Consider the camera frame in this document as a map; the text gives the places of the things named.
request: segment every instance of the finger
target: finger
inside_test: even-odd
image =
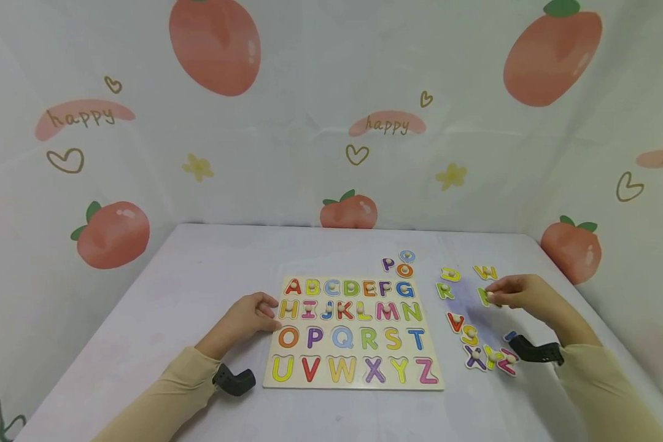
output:
[[[523,288],[524,274],[512,274],[504,276],[498,281],[494,281],[486,287],[487,292],[506,292],[516,293],[520,292]]]
[[[275,330],[280,330],[282,327],[280,321],[276,321],[270,317],[264,316],[262,313],[258,315],[258,330],[263,330],[266,332],[274,332]]]
[[[494,292],[489,295],[489,302],[496,306],[521,307],[519,306],[519,298],[513,293]]]
[[[259,303],[258,304],[258,310],[263,313],[263,315],[268,316],[268,317],[275,317],[275,313],[273,312],[273,309],[270,308],[266,303]]]
[[[255,292],[255,293],[253,293],[249,296],[253,297],[253,299],[255,299],[256,303],[263,302],[263,303],[268,304],[268,306],[277,307],[277,304],[278,304],[277,299],[271,297],[267,293]]]

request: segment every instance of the right hand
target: right hand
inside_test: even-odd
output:
[[[496,306],[522,308],[551,328],[572,320],[577,311],[555,289],[536,274],[504,276],[486,287],[489,302]]]
[[[486,287],[489,302],[496,306],[522,308],[545,322],[564,346],[587,344],[601,346],[592,327],[555,289],[536,274],[504,276]]]

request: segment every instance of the wrist band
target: wrist band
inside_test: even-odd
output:
[[[541,346],[535,346],[523,335],[517,335],[508,341],[508,345],[513,349],[519,358],[528,362],[557,362],[561,366],[565,359],[560,353],[560,344],[550,343]]]
[[[238,375],[234,375],[226,364],[221,363],[219,371],[216,372],[211,382],[229,395],[242,396],[255,386],[255,375],[250,368]]]

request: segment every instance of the tabletop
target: tabletop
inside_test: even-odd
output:
[[[441,392],[286,390],[261,387],[270,335],[234,348],[224,362],[251,368],[258,385],[219,394],[175,436],[194,441],[582,441],[584,426],[549,363],[521,362],[518,376],[465,367],[435,281],[443,266],[499,276],[535,273],[567,299],[621,362],[663,425],[663,396],[610,329],[532,238],[503,233],[360,231],[182,224],[110,313],[20,433],[17,442],[90,441],[195,344],[244,294],[279,297],[284,276],[382,278],[380,260],[416,254],[413,279],[444,378]],[[554,333],[526,312],[495,308],[495,322],[533,341]]]

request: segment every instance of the purple letter x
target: purple letter x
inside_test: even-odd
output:
[[[373,376],[377,377],[378,381],[380,381],[380,383],[382,383],[382,384],[386,383],[386,377],[383,376],[382,372],[380,372],[380,362],[382,361],[382,359],[378,358],[378,359],[376,359],[375,362],[371,362],[371,359],[368,358],[368,357],[366,357],[364,359],[366,361],[366,364],[370,368],[370,371],[368,372],[368,376],[366,376],[366,383],[370,384],[371,380],[373,379]]]

